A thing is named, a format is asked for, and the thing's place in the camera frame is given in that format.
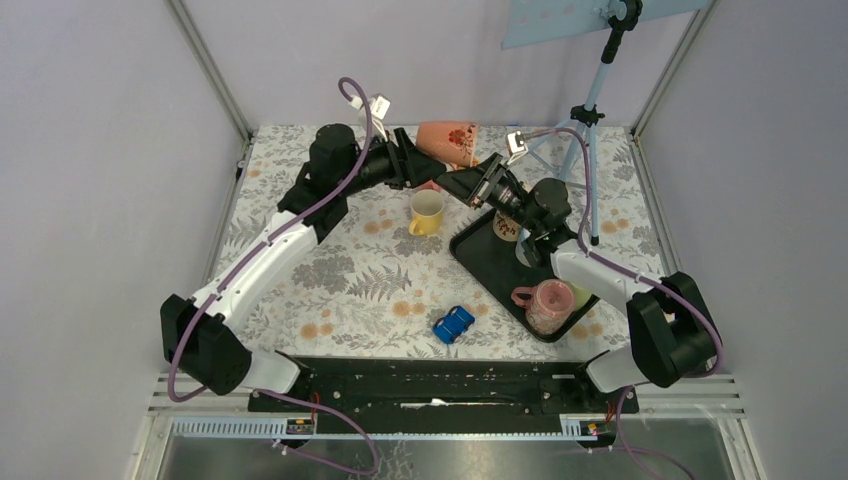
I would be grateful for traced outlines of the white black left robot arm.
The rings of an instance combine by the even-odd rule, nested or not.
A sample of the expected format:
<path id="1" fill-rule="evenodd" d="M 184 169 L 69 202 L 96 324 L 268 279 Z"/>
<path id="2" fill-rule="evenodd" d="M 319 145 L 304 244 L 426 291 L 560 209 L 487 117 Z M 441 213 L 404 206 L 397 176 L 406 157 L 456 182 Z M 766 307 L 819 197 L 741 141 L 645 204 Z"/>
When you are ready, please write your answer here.
<path id="1" fill-rule="evenodd" d="M 192 296 L 173 294 L 163 302 L 160 319 L 164 358 L 170 365 L 170 399 L 190 398 L 176 392 L 174 377 L 183 372 L 201 391 L 223 396 L 238 387 L 270 390 L 285 410 L 304 407 L 311 387 L 299 377 L 299 365 L 284 354 L 249 349 L 238 339 L 238 331 L 266 293 L 343 220 L 348 197 L 378 185 L 417 188 L 446 170 L 402 128 L 387 138 L 367 134 L 363 145 L 347 125 L 319 128 L 294 185 L 249 246 Z"/>

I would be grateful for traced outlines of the terracotta floral mug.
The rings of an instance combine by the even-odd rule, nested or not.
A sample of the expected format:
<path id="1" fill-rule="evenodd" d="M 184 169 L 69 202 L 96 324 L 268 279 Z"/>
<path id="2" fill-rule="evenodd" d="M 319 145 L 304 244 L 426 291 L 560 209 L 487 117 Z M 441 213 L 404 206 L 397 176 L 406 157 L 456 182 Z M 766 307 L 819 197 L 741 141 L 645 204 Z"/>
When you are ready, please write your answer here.
<path id="1" fill-rule="evenodd" d="M 466 121 L 427 121 L 418 126 L 416 146 L 454 169 L 478 164 L 475 146 L 479 125 Z"/>

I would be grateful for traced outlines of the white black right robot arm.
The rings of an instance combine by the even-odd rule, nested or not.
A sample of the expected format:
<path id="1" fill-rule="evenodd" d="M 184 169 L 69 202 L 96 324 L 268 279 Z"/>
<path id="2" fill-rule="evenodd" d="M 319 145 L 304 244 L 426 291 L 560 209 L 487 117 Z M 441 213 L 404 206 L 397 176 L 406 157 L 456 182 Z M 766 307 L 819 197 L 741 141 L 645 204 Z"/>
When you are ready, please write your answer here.
<path id="1" fill-rule="evenodd" d="M 550 267 L 556 278 L 626 315 L 629 344 L 588 361 L 586 377 L 573 386 L 583 410 L 601 410 L 620 388 L 669 387 L 698 376 L 709 360 L 722 364 L 723 342 L 694 279 L 683 272 L 654 278 L 588 245 L 581 231 L 565 223 L 571 207 L 563 181 L 543 178 L 525 190 L 506 159 L 494 154 L 477 167 L 443 173 L 435 182 L 470 207 L 486 203 L 519 223 L 529 233 L 520 246 L 530 265 Z"/>

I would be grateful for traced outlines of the yellow ceramic mug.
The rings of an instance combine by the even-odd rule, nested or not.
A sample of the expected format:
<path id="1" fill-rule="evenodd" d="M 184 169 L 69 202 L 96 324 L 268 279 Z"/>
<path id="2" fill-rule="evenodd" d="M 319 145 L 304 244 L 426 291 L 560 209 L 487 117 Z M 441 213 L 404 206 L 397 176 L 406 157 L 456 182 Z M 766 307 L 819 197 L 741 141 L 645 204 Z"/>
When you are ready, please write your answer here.
<path id="1" fill-rule="evenodd" d="M 411 222 L 408 231 L 414 236 L 433 235 L 442 225 L 445 197 L 435 190 L 416 192 L 410 200 Z"/>

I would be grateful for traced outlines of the pink ceramic mug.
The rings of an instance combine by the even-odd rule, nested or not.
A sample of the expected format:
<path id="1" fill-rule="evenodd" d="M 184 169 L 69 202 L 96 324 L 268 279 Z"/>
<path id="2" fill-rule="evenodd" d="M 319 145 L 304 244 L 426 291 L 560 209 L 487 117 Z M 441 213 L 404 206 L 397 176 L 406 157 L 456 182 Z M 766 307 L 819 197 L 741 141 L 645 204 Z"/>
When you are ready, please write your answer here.
<path id="1" fill-rule="evenodd" d="M 439 185 L 437 185 L 434 181 L 428 181 L 428 182 L 425 182 L 424 184 L 422 184 L 421 186 L 417 187 L 416 190 L 417 191 L 432 190 L 432 191 L 436 191 L 436 192 L 441 192 L 442 188 Z"/>

